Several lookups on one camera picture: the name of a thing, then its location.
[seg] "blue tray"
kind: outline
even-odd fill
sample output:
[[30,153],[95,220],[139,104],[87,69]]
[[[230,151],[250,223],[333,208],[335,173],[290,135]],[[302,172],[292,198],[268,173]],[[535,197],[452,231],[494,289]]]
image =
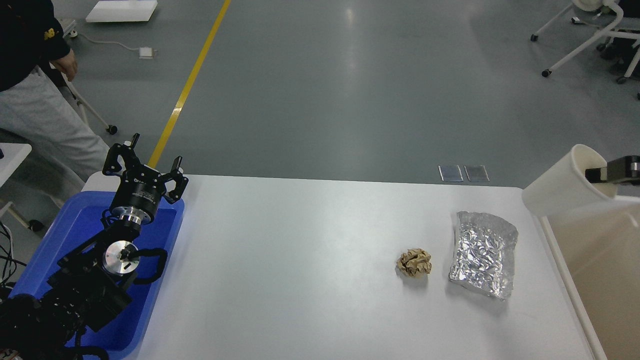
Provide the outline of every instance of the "blue tray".
[[[59,269],[57,261],[103,230],[100,218],[109,208],[113,192],[81,192],[65,203],[42,243],[31,258],[11,296],[28,293],[40,298],[51,287],[47,284],[49,276]],[[158,209],[156,219],[143,225],[140,237],[134,243],[139,249],[164,248],[169,257],[178,235],[184,201],[169,205],[164,199]],[[140,277],[149,277],[156,272],[156,260],[143,258],[138,266]],[[132,285],[127,293],[133,301],[111,323],[99,332],[87,328],[82,338],[83,346],[98,346],[109,353],[110,360],[121,360],[129,355],[142,340],[147,330],[151,311],[154,308],[163,277],[148,285]],[[73,346],[73,339],[68,346]]]

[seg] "gray floor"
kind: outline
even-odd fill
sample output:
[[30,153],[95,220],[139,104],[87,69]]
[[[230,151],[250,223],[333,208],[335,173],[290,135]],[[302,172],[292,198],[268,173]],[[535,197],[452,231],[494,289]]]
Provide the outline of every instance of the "gray floor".
[[[440,183],[439,164],[482,164],[489,185],[523,188],[576,143],[638,154],[639,82],[615,84],[593,48],[540,76],[593,32],[568,14],[529,41],[567,2],[232,0],[158,169],[182,155],[190,174]],[[223,1],[160,0],[148,23],[86,24],[94,3],[54,0],[89,37],[159,49],[139,60],[70,41],[76,87],[120,128],[96,132],[109,144],[141,133],[149,159]],[[21,235],[26,259],[38,240]]]

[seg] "crumpled paper ball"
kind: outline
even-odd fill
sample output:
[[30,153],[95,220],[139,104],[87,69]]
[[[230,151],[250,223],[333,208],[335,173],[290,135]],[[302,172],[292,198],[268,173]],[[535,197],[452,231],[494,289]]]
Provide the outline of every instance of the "crumpled paper ball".
[[403,274],[420,278],[431,273],[431,254],[422,249],[408,249],[397,261],[397,266]]

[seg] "black jacket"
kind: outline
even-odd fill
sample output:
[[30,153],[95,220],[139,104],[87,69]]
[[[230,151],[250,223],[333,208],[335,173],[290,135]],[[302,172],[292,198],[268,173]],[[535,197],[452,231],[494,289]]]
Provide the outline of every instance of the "black jacket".
[[69,53],[51,0],[0,0],[0,91],[26,78],[40,60]]

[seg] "caster wheel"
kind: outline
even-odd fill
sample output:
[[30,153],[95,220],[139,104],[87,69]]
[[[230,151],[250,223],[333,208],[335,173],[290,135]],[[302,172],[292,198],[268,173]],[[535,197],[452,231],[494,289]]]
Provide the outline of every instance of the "caster wheel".
[[33,231],[34,233],[39,232],[40,230],[44,229],[44,225],[37,221],[37,220],[29,220],[29,230]]

